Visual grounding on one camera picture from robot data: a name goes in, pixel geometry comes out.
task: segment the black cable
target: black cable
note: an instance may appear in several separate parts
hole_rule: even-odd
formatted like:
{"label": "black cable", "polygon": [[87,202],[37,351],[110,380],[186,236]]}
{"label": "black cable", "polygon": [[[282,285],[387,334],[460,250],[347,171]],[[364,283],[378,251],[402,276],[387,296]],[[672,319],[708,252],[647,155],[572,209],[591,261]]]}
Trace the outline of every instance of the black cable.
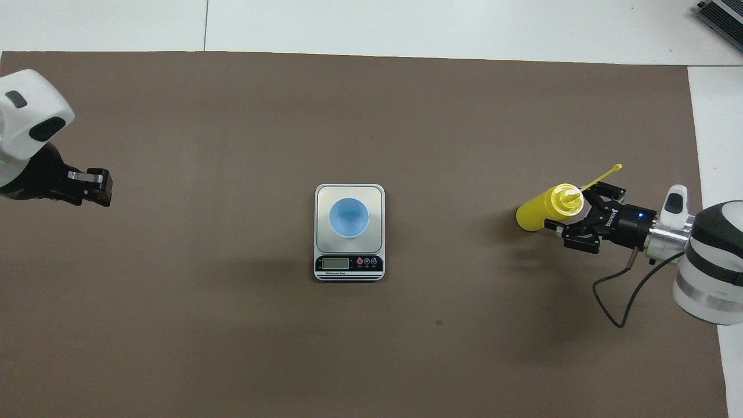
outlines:
{"label": "black cable", "polygon": [[635,297],[637,297],[637,294],[640,292],[640,289],[642,289],[642,287],[645,284],[645,282],[648,281],[648,279],[650,277],[652,277],[652,275],[654,275],[656,272],[658,272],[658,270],[662,269],[666,264],[672,262],[673,260],[676,260],[677,258],[681,257],[682,255],[684,255],[684,252],[683,251],[680,252],[680,253],[678,253],[678,254],[676,254],[676,255],[674,255],[674,256],[672,256],[672,257],[670,257],[670,258],[665,259],[662,263],[658,264],[653,270],[650,271],[650,273],[648,273],[640,281],[640,283],[635,288],[635,291],[632,293],[632,296],[629,297],[629,302],[627,302],[627,307],[624,309],[624,317],[622,318],[621,324],[618,323],[614,319],[614,317],[611,316],[611,314],[609,313],[609,311],[606,310],[606,308],[604,307],[603,303],[601,302],[601,298],[599,298],[599,294],[596,292],[596,285],[598,285],[599,283],[605,282],[607,280],[611,280],[611,279],[614,279],[616,277],[619,277],[622,274],[625,274],[626,272],[629,271],[630,267],[629,266],[628,267],[625,267],[624,270],[622,270],[622,271],[620,271],[618,273],[614,273],[611,276],[604,277],[603,279],[599,279],[599,280],[596,280],[594,282],[593,290],[594,290],[594,296],[596,297],[596,301],[598,301],[599,306],[601,306],[601,310],[604,311],[604,313],[606,314],[606,317],[609,318],[609,320],[611,321],[612,324],[614,324],[615,327],[617,327],[617,328],[624,327],[624,324],[626,324],[626,322],[627,322],[627,316],[629,315],[629,309],[632,308],[632,302],[635,301]]}

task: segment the electronic device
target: electronic device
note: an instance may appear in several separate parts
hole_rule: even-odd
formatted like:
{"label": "electronic device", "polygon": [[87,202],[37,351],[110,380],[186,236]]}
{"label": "electronic device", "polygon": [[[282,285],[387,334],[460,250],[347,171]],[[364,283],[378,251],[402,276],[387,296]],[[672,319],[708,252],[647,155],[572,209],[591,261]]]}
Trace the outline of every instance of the electronic device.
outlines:
{"label": "electronic device", "polygon": [[708,0],[697,4],[695,15],[743,52],[743,0]]}
{"label": "electronic device", "polygon": [[323,281],[382,278],[384,189],[379,184],[321,184],[315,190],[314,274]]}

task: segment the blue plastic cup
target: blue plastic cup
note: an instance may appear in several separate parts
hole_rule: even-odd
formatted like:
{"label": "blue plastic cup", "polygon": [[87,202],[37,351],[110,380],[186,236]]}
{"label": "blue plastic cup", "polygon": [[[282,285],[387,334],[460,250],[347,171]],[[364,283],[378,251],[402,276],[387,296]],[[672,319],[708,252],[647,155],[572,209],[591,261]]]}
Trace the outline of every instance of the blue plastic cup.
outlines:
{"label": "blue plastic cup", "polygon": [[358,237],[369,225],[369,211],[366,206],[350,197],[335,202],[328,218],[333,231],[344,238]]}

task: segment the yellow bottle nozzle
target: yellow bottle nozzle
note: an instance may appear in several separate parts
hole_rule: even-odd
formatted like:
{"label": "yellow bottle nozzle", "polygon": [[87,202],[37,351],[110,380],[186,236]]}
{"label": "yellow bottle nozzle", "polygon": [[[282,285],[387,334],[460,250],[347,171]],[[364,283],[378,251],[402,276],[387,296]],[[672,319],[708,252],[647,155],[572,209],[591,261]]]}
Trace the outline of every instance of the yellow bottle nozzle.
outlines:
{"label": "yellow bottle nozzle", "polygon": [[577,200],[579,197],[580,192],[577,190],[562,190],[558,194],[557,198],[559,202],[557,202],[557,204],[563,210],[575,209],[581,205],[580,200]]}
{"label": "yellow bottle nozzle", "polygon": [[602,181],[605,179],[609,174],[612,174],[614,171],[622,170],[622,164],[614,164],[614,166],[611,168],[611,170],[607,171],[606,173],[602,174],[598,179],[593,180],[592,182],[588,183],[587,185],[580,188],[581,193],[585,192],[586,189],[588,189],[590,186],[593,186],[594,184],[598,183],[599,181]]}

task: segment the yellow squeeze bottle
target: yellow squeeze bottle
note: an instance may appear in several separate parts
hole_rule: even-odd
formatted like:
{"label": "yellow squeeze bottle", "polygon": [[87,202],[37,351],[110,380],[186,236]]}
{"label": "yellow squeeze bottle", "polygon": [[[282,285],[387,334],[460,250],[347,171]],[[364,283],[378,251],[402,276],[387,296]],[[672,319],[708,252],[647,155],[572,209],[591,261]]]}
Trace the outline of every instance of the yellow squeeze bottle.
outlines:
{"label": "yellow squeeze bottle", "polygon": [[561,183],[551,187],[529,202],[519,206],[519,209],[516,210],[516,221],[521,228],[527,231],[538,231],[545,227],[545,219],[564,221],[571,216],[575,216],[583,209],[583,191],[614,171],[621,169],[622,164],[615,164],[611,170],[580,189],[569,183]]}

